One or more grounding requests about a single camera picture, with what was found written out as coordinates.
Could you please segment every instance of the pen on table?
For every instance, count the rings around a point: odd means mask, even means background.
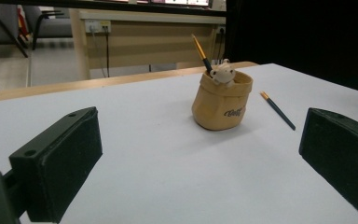
[[[263,96],[264,99],[266,99],[266,101],[268,102],[268,104],[281,116],[281,118],[284,119],[284,121],[286,121],[286,123],[295,131],[296,130],[296,126],[292,123],[292,121],[289,120],[289,118],[287,118],[283,112],[280,110],[280,108],[275,105],[275,103],[271,100],[271,98],[269,98],[269,96],[264,92],[260,92],[261,96]]]
[[[199,41],[197,40],[197,38],[194,35],[191,35],[191,36],[193,36],[194,44],[196,45],[197,51],[199,52],[199,55],[200,55],[200,58],[204,62],[206,71],[209,74],[212,71],[211,64],[209,63],[208,59],[206,58],[205,53],[203,52],[202,47],[201,47]]]

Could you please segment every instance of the wooden table edge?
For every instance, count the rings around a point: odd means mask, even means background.
[[[258,64],[252,62],[240,62],[240,63],[232,64],[234,68],[250,67],[256,65]],[[91,80],[81,80],[81,81],[74,81],[74,82],[64,82],[58,84],[19,88],[13,90],[3,90],[0,91],[0,101],[59,92],[59,91],[74,91],[74,90],[82,90],[82,89],[90,89],[90,88],[100,88],[105,86],[113,86],[113,85],[138,82],[138,81],[147,81],[147,80],[165,78],[165,77],[188,76],[192,74],[203,73],[204,71],[205,71],[205,67],[202,66],[202,67],[177,69],[171,71],[143,73],[143,74],[122,76],[122,77],[98,78],[98,79],[91,79]]]

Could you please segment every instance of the tan pen holder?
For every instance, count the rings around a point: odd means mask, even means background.
[[[242,72],[236,72],[234,85],[216,85],[206,75],[202,75],[199,91],[192,106],[194,120],[208,130],[225,130],[241,123],[246,110],[246,102],[252,90],[253,80]]]

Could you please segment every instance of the logo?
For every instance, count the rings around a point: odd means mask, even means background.
[[[237,116],[239,117],[241,115],[241,112],[243,110],[243,107],[242,108],[239,108],[237,110],[228,110],[226,113],[225,113],[225,116],[226,117],[234,117],[234,116]]]

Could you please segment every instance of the stuffed animal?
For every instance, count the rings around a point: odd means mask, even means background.
[[[234,85],[235,70],[229,64],[229,59],[223,60],[223,63],[213,69],[210,73],[214,84],[226,84],[227,87]]]

